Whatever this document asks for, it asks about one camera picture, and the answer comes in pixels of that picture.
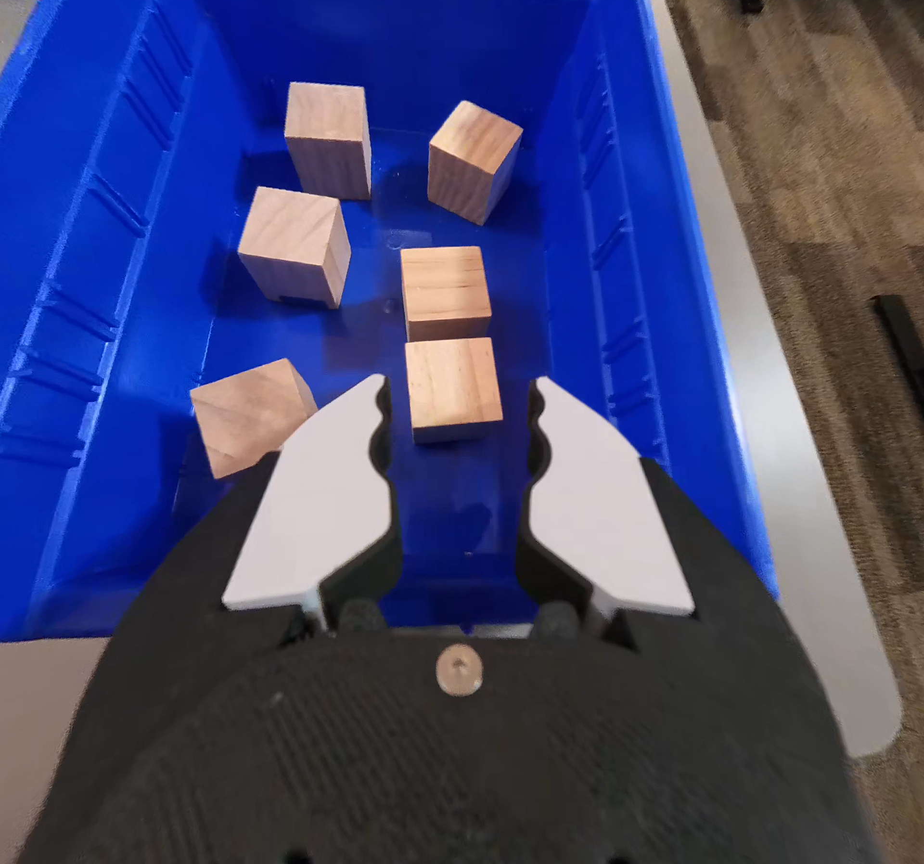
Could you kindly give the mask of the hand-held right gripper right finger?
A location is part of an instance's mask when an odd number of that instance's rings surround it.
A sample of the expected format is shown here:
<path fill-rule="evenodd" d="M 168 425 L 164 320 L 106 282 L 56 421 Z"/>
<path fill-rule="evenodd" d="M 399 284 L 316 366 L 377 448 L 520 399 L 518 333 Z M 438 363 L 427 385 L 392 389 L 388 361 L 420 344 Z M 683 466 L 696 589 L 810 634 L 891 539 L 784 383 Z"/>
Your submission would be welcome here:
<path fill-rule="evenodd" d="M 695 604 L 636 448 L 547 376 L 529 386 L 528 482 L 514 570 L 538 605 L 586 629 L 623 611 L 690 617 Z"/>

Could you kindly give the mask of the blue plastic bin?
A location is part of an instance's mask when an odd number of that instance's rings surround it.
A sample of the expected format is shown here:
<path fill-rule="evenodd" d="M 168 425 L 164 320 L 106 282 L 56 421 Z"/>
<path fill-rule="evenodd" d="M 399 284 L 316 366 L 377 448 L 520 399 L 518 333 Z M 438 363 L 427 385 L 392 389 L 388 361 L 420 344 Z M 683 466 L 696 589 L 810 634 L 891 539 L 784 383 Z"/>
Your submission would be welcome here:
<path fill-rule="evenodd" d="M 528 386 L 551 377 L 778 584 L 650 0 L 39 0 L 2 73 L 2 641 L 111 634 L 214 480 L 199 385 L 289 359 L 390 381 L 404 626 L 524 623 Z M 256 188 L 298 188 L 291 82 L 364 87 L 341 308 L 266 299 Z M 523 128 L 484 225 L 427 197 L 470 101 Z M 417 445 L 399 252 L 479 244 L 503 421 Z"/>

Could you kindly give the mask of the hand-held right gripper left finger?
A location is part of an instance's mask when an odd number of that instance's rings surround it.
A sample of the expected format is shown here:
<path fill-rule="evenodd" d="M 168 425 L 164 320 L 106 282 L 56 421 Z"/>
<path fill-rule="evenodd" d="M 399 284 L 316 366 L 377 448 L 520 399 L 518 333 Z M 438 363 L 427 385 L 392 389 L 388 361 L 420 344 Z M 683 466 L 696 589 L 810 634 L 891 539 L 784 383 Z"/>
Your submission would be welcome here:
<path fill-rule="evenodd" d="M 403 551 L 391 464 L 389 378 L 374 373 L 283 444 L 223 593 L 230 611 L 295 605 L 337 623 L 347 602 L 379 602 Z"/>

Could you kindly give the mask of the grey desk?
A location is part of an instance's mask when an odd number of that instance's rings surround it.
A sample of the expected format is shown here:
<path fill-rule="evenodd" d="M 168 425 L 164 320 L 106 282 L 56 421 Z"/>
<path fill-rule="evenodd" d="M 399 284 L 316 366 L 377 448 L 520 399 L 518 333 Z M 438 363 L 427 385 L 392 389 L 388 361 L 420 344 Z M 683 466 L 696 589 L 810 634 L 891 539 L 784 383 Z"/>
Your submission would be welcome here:
<path fill-rule="evenodd" d="M 895 740 L 902 704 L 666 0 L 651 0 L 782 607 L 860 758 Z M 14 862 L 106 639 L 4 644 L 2 862 Z"/>

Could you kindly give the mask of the wooden cube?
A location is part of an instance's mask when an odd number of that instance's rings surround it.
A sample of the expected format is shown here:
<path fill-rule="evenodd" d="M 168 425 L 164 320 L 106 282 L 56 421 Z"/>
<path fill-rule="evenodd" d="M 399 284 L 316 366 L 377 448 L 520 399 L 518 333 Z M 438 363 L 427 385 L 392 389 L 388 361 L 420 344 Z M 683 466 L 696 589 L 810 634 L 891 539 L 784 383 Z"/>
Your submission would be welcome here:
<path fill-rule="evenodd" d="M 424 246 L 400 251 L 409 342 L 486 337 L 491 301 L 479 246 Z"/>
<path fill-rule="evenodd" d="M 191 403 L 215 479 L 257 464 L 318 411 L 288 359 L 266 363 L 191 390 Z"/>
<path fill-rule="evenodd" d="M 484 225 L 509 186 L 524 130 L 467 100 L 429 143 L 427 198 Z"/>
<path fill-rule="evenodd" d="M 340 200 L 256 188 L 237 253 L 267 299 L 340 307 L 352 256 Z"/>
<path fill-rule="evenodd" d="M 415 444 L 468 440 L 502 422 L 490 337 L 407 342 L 404 350 Z"/>
<path fill-rule="evenodd" d="M 291 82 L 283 132 L 302 191 L 338 200 L 371 199 L 364 87 Z"/>

